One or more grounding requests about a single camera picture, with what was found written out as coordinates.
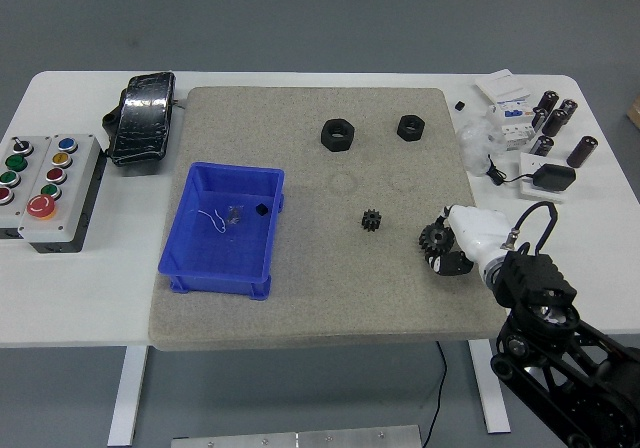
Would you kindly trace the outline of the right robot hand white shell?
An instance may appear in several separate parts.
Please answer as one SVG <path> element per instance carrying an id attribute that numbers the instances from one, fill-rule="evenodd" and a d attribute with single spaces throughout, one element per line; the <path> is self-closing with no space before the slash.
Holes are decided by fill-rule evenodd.
<path id="1" fill-rule="evenodd" d="M 461 276 L 474 267 L 488 285 L 514 249 L 512 228 L 499 211 L 446 206 L 419 236 L 425 260 L 440 276 Z"/>

